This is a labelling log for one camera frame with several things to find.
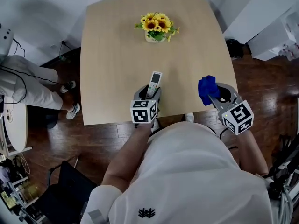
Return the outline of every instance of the wooden floor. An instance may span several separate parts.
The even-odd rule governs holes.
[[[80,99],[79,58],[76,54],[69,58],[70,63],[56,62],[50,66],[62,78],[76,80],[75,100]],[[271,156],[280,145],[279,135],[289,134],[293,138],[297,131],[299,63],[291,63],[283,57],[261,62],[245,55],[243,59],[234,60],[233,65],[239,94],[249,102],[255,114],[251,130],[271,166]],[[33,149],[24,156],[31,169],[31,181],[40,193],[46,188],[47,170],[78,154],[81,154],[78,169],[99,184],[109,162],[133,130],[130,123],[84,126],[82,112],[71,121],[65,115],[66,112],[60,112],[59,121],[53,129],[29,128],[28,131],[28,145]],[[160,118],[160,122],[162,126],[168,126],[182,118],[182,115]],[[224,129],[217,120],[215,109],[195,113],[195,122],[211,127],[217,135]],[[236,143],[230,131],[226,131],[222,139],[228,147]]]

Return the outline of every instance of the remote control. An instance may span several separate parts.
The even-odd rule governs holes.
[[[162,77],[161,72],[158,71],[153,72],[149,82],[148,92],[146,93],[146,99],[153,97],[155,91],[159,88],[161,77]]]

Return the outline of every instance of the white shoe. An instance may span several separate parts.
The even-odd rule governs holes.
[[[66,93],[70,89],[74,89],[76,87],[76,82],[74,80],[69,81],[65,83],[63,86],[60,88],[61,93]]]
[[[159,125],[159,123],[158,123],[158,120],[155,118],[155,120],[154,120],[154,125],[153,125],[153,127],[150,129],[151,130],[151,132],[153,133],[153,132],[155,132],[157,129],[159,129],[160,128],[160,125]]]
[[[194,114],[193,113],[185,114],[185,121],[194,123]]]
[[[72,111],[68,111],[66,114],[67,119],[73,119],[76,117],[76,114],[81,110],[81,107],[79,103],[76,103],[74,106],[74,109]]]

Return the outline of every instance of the chair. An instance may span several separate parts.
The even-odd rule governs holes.
[[[74,158],[77,159],[73,167],[69,161]],[[96,187],[94,182],[76,170],[78,159],[78,156],[72,157],[49,170],[47,190],[36,202],[53,224],[79,223],[89,195]],[[50,185],[51,175],[59,167],[58,183]]]

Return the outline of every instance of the shirt logo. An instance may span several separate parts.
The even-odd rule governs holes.
[[[138,211],[138,216],[140,216],[141,218],[144,218],[144,217],[148,217],[148,218],[151,218],[151,217],[153,217],[156,213],[155,213],[155,209],[149,209],[149,210],[146,210],[146,209],[139,209],[139,211]]]

